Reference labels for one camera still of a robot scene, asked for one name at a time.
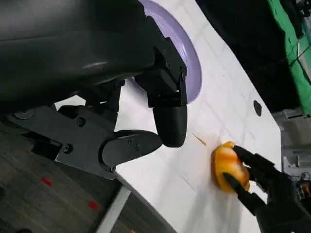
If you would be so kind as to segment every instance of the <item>red marking on floor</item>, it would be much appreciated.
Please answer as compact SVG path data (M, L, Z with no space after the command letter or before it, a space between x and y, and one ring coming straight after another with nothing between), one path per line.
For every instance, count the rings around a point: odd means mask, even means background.
M99 204L90 200L88 202L88 206L92 209L92 210L98 210L99 209Z
M48 180L47 178L45 178L45 177L42 177L42 178L41 178L41 181L42 181L43 183L45 183L47 186L49 186L49 187L52 186L51 181L49 181L49 180Z

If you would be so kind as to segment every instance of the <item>purple plate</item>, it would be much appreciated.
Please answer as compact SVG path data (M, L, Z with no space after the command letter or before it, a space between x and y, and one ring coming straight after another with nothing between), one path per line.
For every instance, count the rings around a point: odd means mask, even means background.
M151 16L165 37L170 37L187 66L186 91L188 103L193 102L202 88L202 71L193 43L178 21L163 7L151 0L139 0L145 7L145 14Z

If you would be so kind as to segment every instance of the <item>green cloth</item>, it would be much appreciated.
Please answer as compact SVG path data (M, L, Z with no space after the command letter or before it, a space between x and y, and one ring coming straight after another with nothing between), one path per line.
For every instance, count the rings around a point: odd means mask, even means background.
M311 114L311 85L306 79L308 77L306 77L300 62L298 60L293 62L298 57L298 42L300 44L300 51L305 51L310 43L307 36L299 40L297 39L294 27L279 0L268 0L268 2L279 27L285 32L286 59L288 64L291 64L290 71L294 78L302 110L305 114ZM303 56L305 56L311 68L311 49L306 50Z

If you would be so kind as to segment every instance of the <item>white tabletop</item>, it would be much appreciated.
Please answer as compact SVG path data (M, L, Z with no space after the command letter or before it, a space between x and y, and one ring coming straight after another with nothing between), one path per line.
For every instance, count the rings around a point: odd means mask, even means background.
M240 63L195 0L157 0L184 27L197 50L203 87L188 105L188 131L178 149L157 151L117 166L119 179L178 233L256 233L256 219L235 196L210 181L210 154L228 140L268 158L281 169L280 130ZM262 105L256 115L253 100ZM147 99L127 84L116 130L156 132ZM203 139L204 146L197 136ZM256 190L263 198L265 195Z

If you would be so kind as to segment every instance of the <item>bolt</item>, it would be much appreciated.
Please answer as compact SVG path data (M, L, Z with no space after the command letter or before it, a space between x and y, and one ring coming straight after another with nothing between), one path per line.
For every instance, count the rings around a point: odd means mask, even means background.
M136 144L134 145L134 149L135 149L136 151L140 150L139 144L136 143Z
M71 144L66 144L63 148L63 152L65 154L70 154L73 150L73 146Z
M83 118L79 117L79 118L77 119L77 125L78 125L79 127L83 127L85 124L86 124L86 120L84 120Z

